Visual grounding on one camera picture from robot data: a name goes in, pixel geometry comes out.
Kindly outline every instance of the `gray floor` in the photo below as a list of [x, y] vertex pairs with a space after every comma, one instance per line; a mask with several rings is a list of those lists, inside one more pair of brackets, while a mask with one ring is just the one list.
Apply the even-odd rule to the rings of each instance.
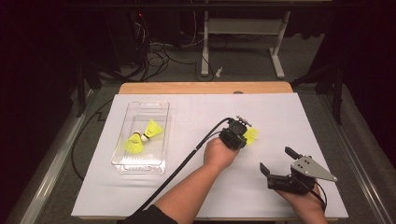
[[[284, 80], [293, 81], [306, 74], [321, 40], [322, 37], [303, 40], [298, 35], [284, 40], [279, 52], [279, 58], [286, 74]], [[220, 77], [214, 77], [213, 81], [278, 80], [267, 47], [263, 47], [269, 47], [273, 43], [274, 39], [269, 36], [248, 42], [241, 39], [229, 39], [224, 48], [223, 38], [211, 37], [210, 66], [214, 73], [222, 67]], [[194, 64], [170, 61], [163, 73], [149, 81], [197, 81], [197, 78], [202, 79], [199, 76], [201, 70], [200, 47], [182, 49], [166, 47], [166, 52], [173, 60], [183, 63], [196, 62], [196, 69]], [[154, 59], [153, 62], [160, 63], [161, 61]], [[95, 93], [96, 97], [86, 111], [87, 119], [118, 92], [120, 83], [111, 80], [103, 82], [103, 88]], [[344, 87], [343, 91], [343, 125], [337, 125], [329, 107], [331, 96], [316, 95], [314, 86], [314, 84], [304, 84], [295, 88], [294, 91], [299, 93], [306, 115], [332, 173], [339, 178], [338, 187], [349, 218], [336, 221], [336, 223], [392, 223], [392, 220], [396, 220], [396, 216], [391, 213], [391, 211], [396, 211], [396, 187], [392, 184], [396, 181], [395, 170], [354, 105], [347, 87]], [[110, 104], [100, 110], [102, 119], [106, 118], [109, 108]], [[75, 115], [76, 109], [74, 108], [68, 122], [65, 123], [57, 140], [53, 143], [53, 147], [36, 170], [31, 184], [21, 196], [7, 223], [21, 223], [43, 176], [58, 152], [58, 148], [69, 135], [70, 123], [76, 119]], [[99, 119], [98, 114], [94, 115], [75, 145], [75, 163], [82, 175], [85, 175], [88, 169], [92, 153], [104, 127], [105, 122], [102, 119]], [[115, 223], [115, 221], [86, 221], [70, 216], [81, 184], [82, 182], [72, 168], [69, 155], [36, 222], [31, 220], [26, 223]]]

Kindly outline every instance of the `human hand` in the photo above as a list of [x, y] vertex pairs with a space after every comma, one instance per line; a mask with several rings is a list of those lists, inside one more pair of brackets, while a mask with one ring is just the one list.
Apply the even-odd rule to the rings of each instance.
[[233, 163], [238, 153], [239, 150], [227, 148], [218, 137], [213, 138], [206, 144], [204, 165], [209, 165], [221, 172]]
[[[320, 195], [318, 185], [314, 186], [313, 191]], [[312, 193], [301, 195], [282, 190], [276, 190], [276, 192], [291, 204], [295, 214], [303, 223], [327, 223], [321, 201]]]

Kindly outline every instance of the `yellow shuttlecock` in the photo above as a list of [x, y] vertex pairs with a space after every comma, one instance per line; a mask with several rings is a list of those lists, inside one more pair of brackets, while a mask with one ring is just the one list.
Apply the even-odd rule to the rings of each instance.
[[148, 127], [146, 131], [141, 135], [142, 141], [147, 142], [150, 137], [163, 132], [163, 128], [155, 122], [153, 119], [148, 121]]
[[255, 128], [247, 128], [247, 131], [244, 133], [244, 137], [247, 139], [247, 145], [250, 145], [254, 142], [257, 137], [257, 129]]
[[140, 138], [140, 133], [132, 134], [132, 136], [128, 140], [126, 140], [124, 147], [127, 152], [130, 152], [132, 154], [143, 151], [143, 143], [142, 139]]

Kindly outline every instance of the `clear plastic container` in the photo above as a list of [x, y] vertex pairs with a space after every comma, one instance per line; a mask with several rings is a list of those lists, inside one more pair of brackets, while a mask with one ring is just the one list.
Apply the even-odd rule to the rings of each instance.
[[[165, 172], [166, 137], [168, 135], [168, 102], [131, 102], [125, 115], [120, 138], [111, 163], [121, 174], [157, 174]], [[163, 128], [161, 133], [143, 142], [143, 150], [131, 153], [126, 150], [125, 142], [135, 133], [143, 134], [150, 120]]]

